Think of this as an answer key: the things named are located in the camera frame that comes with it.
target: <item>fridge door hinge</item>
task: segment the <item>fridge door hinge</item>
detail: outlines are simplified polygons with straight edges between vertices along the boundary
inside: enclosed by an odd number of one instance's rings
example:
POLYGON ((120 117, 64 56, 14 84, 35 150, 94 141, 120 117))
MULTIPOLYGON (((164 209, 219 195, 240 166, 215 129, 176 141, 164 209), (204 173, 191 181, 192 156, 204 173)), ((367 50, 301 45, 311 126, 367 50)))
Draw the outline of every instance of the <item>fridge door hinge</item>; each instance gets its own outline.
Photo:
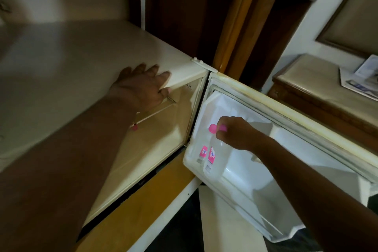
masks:
POLYGON ((206 70, 210 71, 210 72, 213 72, 213 73, 218 73, 218 70, 211 67, 210 65, 207 65, 206 63, 204 63, 202 60, 198 60, 197 57, 194 57, 191 59, 194 63, 200 65, 202 68, 205 68, 206 70))

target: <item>open fridge door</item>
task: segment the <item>open fridge door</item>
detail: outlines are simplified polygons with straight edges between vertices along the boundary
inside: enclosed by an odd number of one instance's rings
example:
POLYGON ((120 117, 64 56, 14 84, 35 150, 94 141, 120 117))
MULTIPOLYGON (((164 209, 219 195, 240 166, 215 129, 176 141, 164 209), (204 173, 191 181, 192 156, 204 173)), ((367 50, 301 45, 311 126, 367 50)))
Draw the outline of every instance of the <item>open fridge door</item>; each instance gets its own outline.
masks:
POLYGON ((378 158, 297 111, 223 74, 211 73, 184 165, 271 242, 293 237, 303 222, 268 171, 248 151, 232 149, 220 177, 210 178, 209 135, 221 116, 239 116, 277 140, 359 202, 378 181, 378 158), (203 161, 200 155, 206 154, 203 161))

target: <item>hand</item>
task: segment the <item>hand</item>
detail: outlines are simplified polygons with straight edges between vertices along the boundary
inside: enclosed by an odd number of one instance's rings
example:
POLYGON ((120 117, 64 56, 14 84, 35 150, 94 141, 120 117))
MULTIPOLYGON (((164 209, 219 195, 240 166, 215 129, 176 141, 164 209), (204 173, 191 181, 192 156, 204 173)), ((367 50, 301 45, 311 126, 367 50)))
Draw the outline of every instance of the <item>hand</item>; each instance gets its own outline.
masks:
POLYGON ((146 64, 142 63, 133 71, 131 67, 123 69, 106 98, 119 98, 136 112, 149 111, 161 104, 171 92, 171 88, 160 88, 167 83, 171 73, 166 71, 156 76, 158 65, 146 71, 145 67, 146 64))
POLYGON ((235 149, 251 152, 268 138, 241 117, 221 117, 217 124, 216 137, 235 149), (227 131, 219 130, 221 125, 226 126, 227 131))

